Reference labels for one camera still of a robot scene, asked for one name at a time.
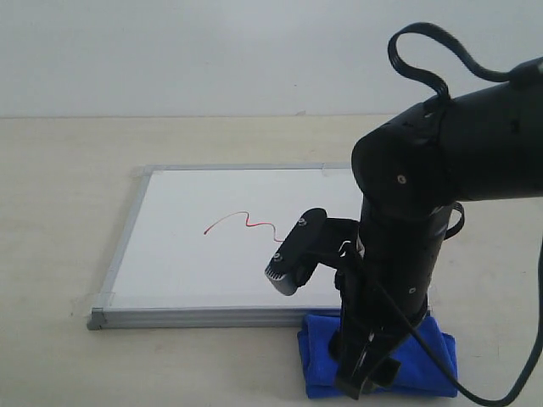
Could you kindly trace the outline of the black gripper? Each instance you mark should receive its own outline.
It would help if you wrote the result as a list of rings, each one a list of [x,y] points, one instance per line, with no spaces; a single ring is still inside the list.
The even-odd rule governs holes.
[[[424,320],[424,307],[408,315],[392,299],[363,261],[353,242],[340,249],[336,288],[341,297],[340,328],[333,334],[333,358],[338,363],[335,387],[352,399],[375,387],[390,387],[400,369],[392,353],[412,327]]]

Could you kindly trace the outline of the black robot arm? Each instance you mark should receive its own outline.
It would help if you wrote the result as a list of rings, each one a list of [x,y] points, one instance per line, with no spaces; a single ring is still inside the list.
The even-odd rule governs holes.
[[[496,86],[419,103],[360,139],[351,154],[361,218],[337,275],[336,385],[351,398],[388,386],[392,352],[428,309],[428,286],[462,202],[542,194],[542,62]]]

